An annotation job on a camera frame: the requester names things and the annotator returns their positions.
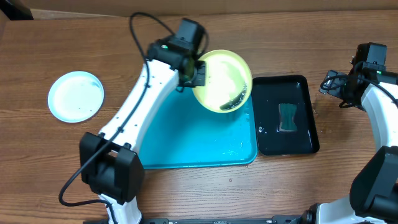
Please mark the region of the yellow plate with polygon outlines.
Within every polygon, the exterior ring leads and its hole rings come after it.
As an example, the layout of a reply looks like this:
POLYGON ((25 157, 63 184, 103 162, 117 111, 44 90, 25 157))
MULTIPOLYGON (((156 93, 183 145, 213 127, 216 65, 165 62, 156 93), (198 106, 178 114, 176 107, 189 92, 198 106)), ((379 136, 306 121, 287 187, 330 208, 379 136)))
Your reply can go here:
POLYGON ((229 50, 212 50, 200 57, 206 64, 205 85, 193 94, 206 109, 215 113, 238 110, 252 90, 252 74, 246 61, 229 50))

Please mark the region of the green orange sponge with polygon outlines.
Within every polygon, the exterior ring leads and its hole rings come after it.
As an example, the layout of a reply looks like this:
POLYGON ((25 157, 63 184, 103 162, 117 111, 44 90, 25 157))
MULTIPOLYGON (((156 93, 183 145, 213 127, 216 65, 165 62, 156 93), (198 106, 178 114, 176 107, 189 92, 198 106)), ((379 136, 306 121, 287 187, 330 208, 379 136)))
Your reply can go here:
POLYGON ((279 104, 279 131, 296 132, 297 126, 294 118, 297 112, 297 105, 290 103, 279 104))

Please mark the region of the light blue plate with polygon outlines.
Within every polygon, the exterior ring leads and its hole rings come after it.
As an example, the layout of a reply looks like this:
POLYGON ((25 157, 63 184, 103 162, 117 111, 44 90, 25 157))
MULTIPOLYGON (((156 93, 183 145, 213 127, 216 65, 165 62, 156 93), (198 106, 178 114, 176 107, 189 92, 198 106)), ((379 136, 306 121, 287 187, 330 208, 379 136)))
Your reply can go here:
POLYGON ((47 104, 54 117, 66 123, 90 119, 101 108, 104 88, 100 80, 89 72, 69 72, 51 86, 47 104))

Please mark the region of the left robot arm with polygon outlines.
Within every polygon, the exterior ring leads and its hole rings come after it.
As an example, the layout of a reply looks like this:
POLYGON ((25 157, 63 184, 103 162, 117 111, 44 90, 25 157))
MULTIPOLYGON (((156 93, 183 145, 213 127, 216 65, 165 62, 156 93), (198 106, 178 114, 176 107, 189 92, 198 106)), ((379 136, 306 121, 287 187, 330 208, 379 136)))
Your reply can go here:
POLYGON ((139 79, 122 107, 99 134, 80 140, 79 174, 106 206, 108 223, 140 223, 136 196, 144 180, 139 150, 154 116, 172 91, 205 84, 199 58, 205 28, 184 18, 175 33, 150 44, 139 79))

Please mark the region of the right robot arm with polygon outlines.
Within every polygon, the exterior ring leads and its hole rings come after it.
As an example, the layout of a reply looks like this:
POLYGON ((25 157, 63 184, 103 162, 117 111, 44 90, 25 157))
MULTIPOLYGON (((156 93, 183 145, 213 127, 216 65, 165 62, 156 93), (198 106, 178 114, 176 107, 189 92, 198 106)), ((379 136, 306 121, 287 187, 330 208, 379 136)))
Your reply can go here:
POLYGON ((397 223, 397 74, 387 71, 386 53, 386 45, 359 44, 349 73, 330 70, 320 84, 340 108, 367 114, 376 150, 348 196, 316 203, 292 223, 397 223))

